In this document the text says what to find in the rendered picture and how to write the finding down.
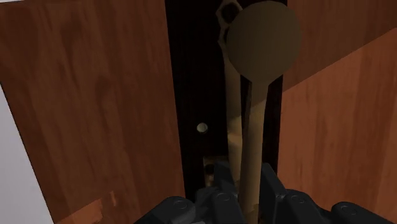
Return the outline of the wooden spoon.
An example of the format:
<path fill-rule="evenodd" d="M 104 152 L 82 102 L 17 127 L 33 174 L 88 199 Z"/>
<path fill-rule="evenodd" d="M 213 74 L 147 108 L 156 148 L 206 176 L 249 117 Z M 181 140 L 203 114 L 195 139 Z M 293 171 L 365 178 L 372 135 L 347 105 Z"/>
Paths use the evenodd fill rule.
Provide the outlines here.
<path fill-rule="evenodd" d="M 251 83 L 242 133 L 239 204 L 247 224 L 258 224 L 263 124 L 268 86 L 296 60 L 302 33 L 291 8 L 264 0 L 244 8 L 228 32 L 226 49 Z"/>

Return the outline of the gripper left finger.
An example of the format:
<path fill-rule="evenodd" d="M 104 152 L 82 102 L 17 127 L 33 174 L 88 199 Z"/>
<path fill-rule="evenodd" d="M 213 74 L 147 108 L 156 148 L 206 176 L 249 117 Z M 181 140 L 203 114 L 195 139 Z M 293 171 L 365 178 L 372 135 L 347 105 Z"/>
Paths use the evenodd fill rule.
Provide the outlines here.
<path fill-rule="evenodd" d="M 167 197 L 134 224 L 246 224 L 228 162 L 214 163 L 213 185 L 199 189 L 195 201 Z"/>

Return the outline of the pale wooden spatula with hole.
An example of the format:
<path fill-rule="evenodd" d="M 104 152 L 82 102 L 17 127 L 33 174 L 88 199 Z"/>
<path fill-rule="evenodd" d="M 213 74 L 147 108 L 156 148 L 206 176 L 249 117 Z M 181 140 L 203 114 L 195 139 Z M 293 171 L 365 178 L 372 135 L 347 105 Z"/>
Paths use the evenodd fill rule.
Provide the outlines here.
<path fill-rule="evenodd" d="M 231 23 L 242 10 L 237 0 L 221 0 L 216 11 L 220 26 L 218 44 L 222 51 L 225 73 L 226 129 L 228 141 L 228 161 L 236 186 L 240 182 L 242 160 L 242 117 L 240 96 L 240 74 L 231 64 L 226 50 L 226 37 Z"/>

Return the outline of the black cabinet with pale knob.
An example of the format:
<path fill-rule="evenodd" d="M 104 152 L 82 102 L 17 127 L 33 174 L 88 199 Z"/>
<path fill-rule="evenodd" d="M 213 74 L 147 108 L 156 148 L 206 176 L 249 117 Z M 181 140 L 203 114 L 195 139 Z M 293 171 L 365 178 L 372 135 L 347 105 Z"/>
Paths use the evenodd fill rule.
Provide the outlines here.
<path fill-rule="evenodd" d="M 165 0 L 186 198 L 205 187 L 203 159 L 228 154 L 222 0 Z"/>

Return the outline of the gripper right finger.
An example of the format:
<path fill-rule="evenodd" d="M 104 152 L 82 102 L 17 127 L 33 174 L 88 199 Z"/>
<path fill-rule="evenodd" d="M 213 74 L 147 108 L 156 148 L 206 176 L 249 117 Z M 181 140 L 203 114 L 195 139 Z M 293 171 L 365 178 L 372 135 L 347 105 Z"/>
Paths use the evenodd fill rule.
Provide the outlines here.
<path fill-rule="evenodd" d="M 352 202 L 325 210 L 308 194 L 286 189 L 268 163 L 261 166 L 259 207 L 266 224 L 394 224 Z"/>

